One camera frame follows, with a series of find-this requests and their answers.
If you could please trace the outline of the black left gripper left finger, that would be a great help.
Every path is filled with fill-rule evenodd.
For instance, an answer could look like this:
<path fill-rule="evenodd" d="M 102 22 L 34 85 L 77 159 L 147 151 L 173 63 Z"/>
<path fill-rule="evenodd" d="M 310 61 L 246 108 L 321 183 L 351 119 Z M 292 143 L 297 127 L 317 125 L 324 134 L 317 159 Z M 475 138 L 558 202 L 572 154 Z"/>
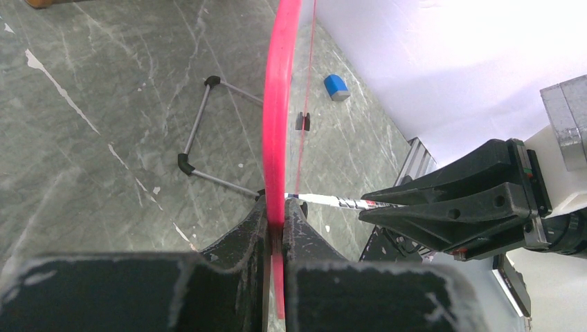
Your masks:
<path fill-rule="evenodd" d="M 2 331 L 265 331 L 269 233 L 259 200 L 200 252 L 53 254 L 1 293 Z"/>

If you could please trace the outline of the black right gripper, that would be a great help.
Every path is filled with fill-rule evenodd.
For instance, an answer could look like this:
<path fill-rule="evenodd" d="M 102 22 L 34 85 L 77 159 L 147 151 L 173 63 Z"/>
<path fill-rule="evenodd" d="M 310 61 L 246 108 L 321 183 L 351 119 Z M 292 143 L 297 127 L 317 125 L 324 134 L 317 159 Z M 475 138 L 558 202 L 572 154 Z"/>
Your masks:
<path fill-rule="evenodd" d="M 362 196 L 404 205 L 362 211 L 387 228 L 458 261 L 517 248 L 586 258 L 586 211 L 555 215 L 537 154 L 517 139 L 491 139 L 402 185 Z"/>

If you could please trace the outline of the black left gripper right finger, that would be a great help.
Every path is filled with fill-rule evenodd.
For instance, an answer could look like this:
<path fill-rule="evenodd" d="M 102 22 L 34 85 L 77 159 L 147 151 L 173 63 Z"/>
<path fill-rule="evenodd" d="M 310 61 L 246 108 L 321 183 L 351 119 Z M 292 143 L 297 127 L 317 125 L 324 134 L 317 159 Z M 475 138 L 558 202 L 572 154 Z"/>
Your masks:
<path fill-rule="evenodd" d="M 470 282 L 456 269 L 350 261 L 285 201 L 285 326 L 288 331 L 487 331 Z"/>

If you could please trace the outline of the white blue whiteboard marker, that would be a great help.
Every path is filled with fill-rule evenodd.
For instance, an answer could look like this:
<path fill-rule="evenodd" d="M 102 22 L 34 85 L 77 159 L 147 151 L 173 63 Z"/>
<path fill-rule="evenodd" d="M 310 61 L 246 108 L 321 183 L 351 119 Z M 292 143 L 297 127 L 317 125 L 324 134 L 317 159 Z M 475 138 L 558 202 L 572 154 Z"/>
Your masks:
<path fill-rule="evenodd" d="M 377 208 L 397 208 L 398 205 L 383 203 L 378 201 L 369 201 L 362 199 L 350 199 L 339 196 L 321 195 L 321 194 L 292 194 L 285 193 L 286 199 L 298 199 L 307 203 L 327 205 L 335 208 L 344 208 L 349 210 L 373 210 Z"/>

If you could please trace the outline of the pink framed whiteboard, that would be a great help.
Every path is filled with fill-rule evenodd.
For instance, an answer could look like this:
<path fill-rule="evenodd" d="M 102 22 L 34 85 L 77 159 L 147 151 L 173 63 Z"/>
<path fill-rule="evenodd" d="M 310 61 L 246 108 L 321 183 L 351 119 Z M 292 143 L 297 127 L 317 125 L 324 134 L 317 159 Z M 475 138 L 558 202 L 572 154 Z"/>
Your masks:
<path fill-rule="evenodd" d="M 262 165 L 265 181 L 267 220 L 271 241 L 271 272 L 276 317 L 285 319 L 285 272 L 282 238 L 285 224 L 285 174 L 288 108 L 296 39 L 303 10 L 316 1 L 280 1 L 276 13 L 264 81 L 262 112 Z"/>

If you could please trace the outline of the black whiteboard foot clip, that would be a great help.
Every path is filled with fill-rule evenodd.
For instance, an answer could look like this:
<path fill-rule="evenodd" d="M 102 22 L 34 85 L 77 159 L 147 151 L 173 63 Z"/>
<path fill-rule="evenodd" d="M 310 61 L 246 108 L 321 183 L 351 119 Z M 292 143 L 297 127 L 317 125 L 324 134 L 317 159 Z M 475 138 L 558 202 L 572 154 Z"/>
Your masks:
<path fill-rule="evenodd" d="M 301 214 L 303 215 L 304 219 L 307 219 L 308 216 L 308 204 L 307 202 L 302 202 L 302 204 L 300 205 L 300 210 L 301 210 Z"/>
<path fill-rule="evenodd" d="M 311 125 L 310 113 L 300 112 L 296 118 L 296 131 L 309 131 Z"/>

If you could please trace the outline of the blue eraser on table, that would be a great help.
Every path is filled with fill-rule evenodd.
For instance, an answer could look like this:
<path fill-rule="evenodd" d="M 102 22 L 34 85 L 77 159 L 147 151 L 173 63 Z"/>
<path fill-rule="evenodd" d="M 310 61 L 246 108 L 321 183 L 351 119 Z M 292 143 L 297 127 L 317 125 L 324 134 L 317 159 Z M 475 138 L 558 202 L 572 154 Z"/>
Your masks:
<path fill-rule="evenodd" d="M 323 83 L 332 101 L 342 102 L 350 97 L 350 92 L 343 79 L 336 75 L 328 75 Z"/>

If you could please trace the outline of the orange wooden shelf rack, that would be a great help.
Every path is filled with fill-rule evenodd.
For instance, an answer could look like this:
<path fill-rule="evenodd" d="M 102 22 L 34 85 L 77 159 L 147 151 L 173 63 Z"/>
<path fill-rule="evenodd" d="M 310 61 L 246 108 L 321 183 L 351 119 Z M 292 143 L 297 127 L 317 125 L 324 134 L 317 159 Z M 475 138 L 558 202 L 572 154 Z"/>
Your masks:
<path fill-rule="evenodd" d="M 25 0 L 25 3 L 34 9 L 45 9 L 52 6 L 53 4 L 64 2 L 66 2 L 66 0 Z"/>

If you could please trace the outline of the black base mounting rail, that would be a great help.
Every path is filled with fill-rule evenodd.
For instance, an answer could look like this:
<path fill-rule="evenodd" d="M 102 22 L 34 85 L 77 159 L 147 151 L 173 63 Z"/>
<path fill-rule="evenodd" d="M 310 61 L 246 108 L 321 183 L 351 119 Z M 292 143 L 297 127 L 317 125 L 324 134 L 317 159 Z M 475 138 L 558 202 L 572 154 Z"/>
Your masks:
<path fill-rule="evenodd" d="M 360 261 L 432 262 L 435 251 L 387 228 L 375 226 L 361 253 Z"/>

